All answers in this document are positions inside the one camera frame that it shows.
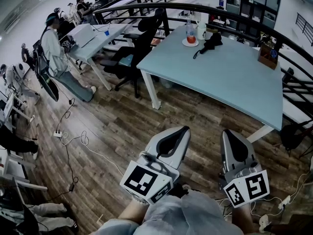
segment wooden box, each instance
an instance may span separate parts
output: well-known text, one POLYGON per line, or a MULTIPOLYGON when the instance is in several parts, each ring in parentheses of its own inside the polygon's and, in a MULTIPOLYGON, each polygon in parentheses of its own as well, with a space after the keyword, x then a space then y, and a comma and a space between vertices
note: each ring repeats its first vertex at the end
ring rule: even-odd
POLYGON ((267 67, 270 67, 272 70, 274 70, 277 67, 278 54, 275 58, 272 57, 272 55, 270 54, 271 50, 272 50, 272 48, 270 48, 266 45, 262 45, 260 48, 260 51, 259 51, 259 59, 258 60, 262 64, 264 64, 267 67))

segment black bag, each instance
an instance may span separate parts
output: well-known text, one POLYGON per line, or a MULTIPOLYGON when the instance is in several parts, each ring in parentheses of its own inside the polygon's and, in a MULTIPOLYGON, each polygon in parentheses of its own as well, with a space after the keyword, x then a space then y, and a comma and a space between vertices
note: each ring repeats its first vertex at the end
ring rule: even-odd
POLYGON ((45 32, 46 30, 43 32, 40 42, 35 49, 35 74, 41 87, 44 88, 50 97, 57 102, 59 100, 59 90, 49 75, 49 60, 45 57, 44 50, 41 46, 41 41, 45 32))

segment office chair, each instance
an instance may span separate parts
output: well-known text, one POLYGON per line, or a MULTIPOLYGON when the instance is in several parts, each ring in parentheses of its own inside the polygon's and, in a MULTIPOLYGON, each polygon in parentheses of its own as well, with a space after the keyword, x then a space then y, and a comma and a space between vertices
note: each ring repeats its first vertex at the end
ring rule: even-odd
POLYGON ((121 47, 111 60, 102 60, 100 62, 100 65, 104 66, 105 72, 115 74, 118 79, 125 78, 116 85, 116 91, 123 84, 132 81, 134 83, 135 97, 139 97, 137 79, 141 77, 141 72, 136 66, 152 50, 151 42, 157 29, 162 24, 163 13, 164 9, 157 9, 154 16, 142 19, 138 24, 138 30, 143 32, 141 35, 124 35, 124 38, 133 40, 134 47, 121 47), (125 60, 129 61, 129 65, 125 65, 125 60))

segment person sitting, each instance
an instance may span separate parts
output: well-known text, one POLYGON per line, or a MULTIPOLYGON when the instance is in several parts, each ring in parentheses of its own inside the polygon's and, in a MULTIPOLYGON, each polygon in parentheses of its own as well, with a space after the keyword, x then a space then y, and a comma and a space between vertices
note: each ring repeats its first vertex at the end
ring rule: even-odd
POLYGON ((55 32, 60 27, 58 14, 50 14, 45 23, 46 28, 42 36, 42 47, 45 57, 49 60, 49 74, 80 100, 90 102, 97 89, 94 86, 83 87, 69 72, 68 64, 64 60, 65 50, 60 46, 58 35, 55 32))
POLYGON ((232 222, 224 220, 215 200, 188 186, 172 189, 150 206, 133 197, 117 219, 109 220, 92 235, 249 234, 254 232, 250 204, 235 208, 232 222))

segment white jacket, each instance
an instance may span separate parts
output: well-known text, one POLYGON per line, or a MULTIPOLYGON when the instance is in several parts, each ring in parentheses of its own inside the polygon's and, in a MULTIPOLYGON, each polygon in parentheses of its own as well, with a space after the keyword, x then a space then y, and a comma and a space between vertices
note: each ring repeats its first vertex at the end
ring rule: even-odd
POLYGON ((44 33, 41 46, 45 57, 50 61, 49 73, 51 76, 55 76, 59 71, 68 70, 67 62, 64 59, 64 48, 60 46, 58 34, 52 27, 49 26, 44 33))

